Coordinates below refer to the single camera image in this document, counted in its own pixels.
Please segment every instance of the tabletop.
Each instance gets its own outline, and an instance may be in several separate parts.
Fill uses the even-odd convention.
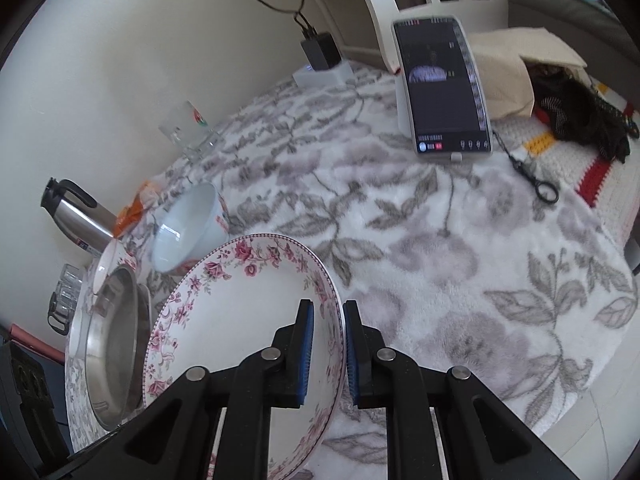
[[[139,282],[157,313],[176,281],[151,268],[154,232],[185,189],[212,182],[233,235],[277,232],[307,245],[341,300],[356,299],[389,346],[422,366],[467,366],[544,433],[606,366],[636,312],[624,258],[571,187],[558,182],[560,200],[544,205],[504,153],[475,164],[418,161],[398,132],[392,76],[365,66],[355,74],[344,88],[274,87],[220,124],[219,150],[158,175],[157,199],[122,239]],[[495,125],[508,148],[511,125]],[[90,311],[92,299],[85,293],[79,308]],[[65,373],[79,450],[104,431],[83,359],[68,356]],[[383,413],[354,410],[343,394],[300,474],[382,480],[385,464]]]

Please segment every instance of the black fabric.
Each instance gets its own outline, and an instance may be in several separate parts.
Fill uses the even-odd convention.
[[[529,69],[536,105],[549,116],[556,139],[595,146],[605,160],[624,162],[631,152],[628,136],[640,137],[638,126],[598,93],[557,67]]]

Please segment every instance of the black keychain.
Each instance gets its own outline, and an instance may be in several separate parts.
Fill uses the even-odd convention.
[[[513,169],[530,182],[530,184],[533,186],[533,189],[536,190],[536,195],[538,196],[538,198],[545,204],[555,204],[560,198],[560,192],[558,191],[558,188],[548,180],[537,179],[536,176],[527,169],[524,161],[518,160],[513,155],[511,155],[511,152],[507,150],[507,147],[504,145],[502,138],[495,130],[494,136],[498,140],[498,144],[500,144],[500,147],[509,157]]]

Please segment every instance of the black charger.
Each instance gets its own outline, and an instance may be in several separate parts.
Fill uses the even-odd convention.
[[[335,44],[334,37],[328,32],[316,33],[315,29],[303,30],[305,39],[300,41],[302,50],[305,51],[311,68],[316,70],[329,70],[341,62],[342,56]]]

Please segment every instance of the floral plate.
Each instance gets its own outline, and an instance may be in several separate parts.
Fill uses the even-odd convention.
[[[314,304],[308,391],[299,410],[273,410],[269,479],[300,468],[320,444],[344,380],[342,303],[324,265],[292,238],[236,238],[201,260],[167,299],[146,349],[147,407],[185,370],[237,366],[295,321],[300,299]],[[212,465],[215,463],[215,452]],[[209,477],[213,467],[209,468]]]

